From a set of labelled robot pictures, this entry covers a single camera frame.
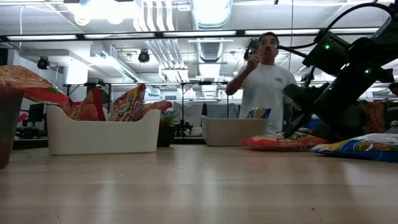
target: red snack bag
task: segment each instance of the red snack bag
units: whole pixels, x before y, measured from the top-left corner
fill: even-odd
[[[68,96],[53,83],[22,66],[0,66],[0,85],[7,85],[24,91],[24,97],[36,102],[49,101],[63,106]]]
[[[166,100],[162,100],[162,101],[158,101],[158,102],[154,102],[154,103],[150,103],[150,104],[144,104],[144,106],[142,107],[142,111],[141,111],[141,115],[139,117],[139,119],[142,119],[145,114],[153,109],[158,109],[160,110],[162,113],[164,113],[167,109],[171,108],[173,106],[172,102],[166,101]]]
[[[247,146],[261,151],[307,151],[318,144],[327,143],[326,140],[304,133],[293,133],[284,138],[283,133],[254,136],[243,140]]]
[[[69,118],[74,120],[106,121],[99,88],[91,89],[83,102],[73,103],[69,101],[62,109]]]
[[[144,104],[145,89],[145,85],[139,85],[116,99],[109,121],[137,121]]]

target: white plastic bin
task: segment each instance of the white plastic bin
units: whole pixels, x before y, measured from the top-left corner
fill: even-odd
[[[155,152],[160,110],[135,122],[75,121],[58,106],[47,107],[51,155]]]
[[[244,146],[242,140],[267,134],[268,119],[201,117],[203,140],[208,146]]]

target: desk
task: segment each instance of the desk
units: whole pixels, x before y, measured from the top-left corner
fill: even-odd
[[[174,145],[153,154],[13,152],[0,223],[398,223],[398,164]]]

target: man's hand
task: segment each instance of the man's hand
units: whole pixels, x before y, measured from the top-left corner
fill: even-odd
[[[254,69],[257,68],[257,65],[260,62],[260,58],[258,55],[253,55],[251,58],[248,60],[248,65],[246,66],[246,70],[251,73]]]

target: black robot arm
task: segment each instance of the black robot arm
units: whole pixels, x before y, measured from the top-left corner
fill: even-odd
[[[332,25],[347,13],[361,7],[378,7],[387,11],[390,18],[371,37],[362,37],[352,44],[329,32]],[[284,136],[289,137],[302,127],[313,114],[322,119],[337,136],[347,139],[357,135],[343,121],[346,109],[376,81],[390,83],[394,81],[392,69],[383,69],[383,65],[398,58],[398,0],[390,6],[377,3],[357,5],[342,13],[326,30],[321,31],[314,40],[313,50],[305,57],[303,64],[317,67],[335,76],[332,83],[321,87],[310,87],[311,77],[303,87],[289,85],[284,89],[301,115],[288,124]],[[278,46],[280,49],[296,53],[296,47]]]

